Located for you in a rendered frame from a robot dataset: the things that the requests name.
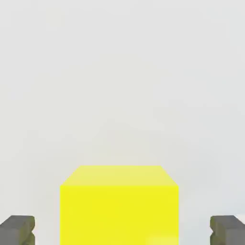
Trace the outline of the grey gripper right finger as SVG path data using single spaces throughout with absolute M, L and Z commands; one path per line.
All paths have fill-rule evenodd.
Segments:
M 245 224 L 234 215 L 210 218 L 210 245 L 245 245 Z

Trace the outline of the small yellow cube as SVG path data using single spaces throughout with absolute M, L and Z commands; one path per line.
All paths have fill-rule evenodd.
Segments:
M 179 245 L 178 221 L 161 166 L 80 166 L 60 186 L 60 245 Z

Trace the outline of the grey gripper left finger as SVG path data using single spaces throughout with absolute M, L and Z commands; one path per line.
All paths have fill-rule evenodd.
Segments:
M 35 245 L 34 227 L 33 216 L 11 215 L 0 224 L 0 245 Z

